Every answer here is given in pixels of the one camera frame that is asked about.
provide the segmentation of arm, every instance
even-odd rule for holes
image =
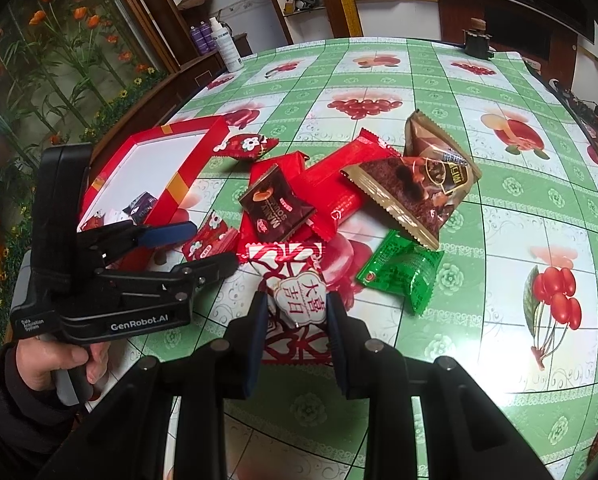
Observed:
[[[61,404],[50,371],[87,362],[93,384],[106,371],[108,346],[92,345],[89,357],[77,346],[30,338],[0,350],[0,478],[34,478],[72,429],[78,407]]]

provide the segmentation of screw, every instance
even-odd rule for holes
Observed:
[[[383,350],[383,343],[379,339],[369,339],[364,343],[365,349],[377,353]]]
[[[145,372],[145,371],[149,370],[150,368],[154,368],[158,362],[159,362],[159,360],[155,356],[146,355],[146,356],[143,356],[141,359],[139,359],[137,364],[139,365],[141,370],[143,370]]]
[[[210,348],[215,352],[225,352],[230,348],[230,342],[227,339],[215,339],[210,343]]]
[[[447,355],[439,356],[437,359],[435,359],[435,362],[444,368],[444,370],[452,370],[457,366],[457,361],[452,359],[452,357],[448,357]]]

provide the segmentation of wooden lid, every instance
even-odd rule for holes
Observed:
[[[486,30],[486,22],[479,18],[470,18],[470,28],[474,28],[475,30]]]

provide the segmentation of black sleeve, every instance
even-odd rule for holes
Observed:
[[[55,390],[35,392],[16,368],[16,345],[0,350],[0,478],[34,478],[66,439],[77,406],[68,408]]]

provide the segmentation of green snack package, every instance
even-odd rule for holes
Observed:
[[[422,314],[435,286],[444,251],[430,251],[391,230],[377,251],[357,275],[359,282],[410,300],[416,314]]]

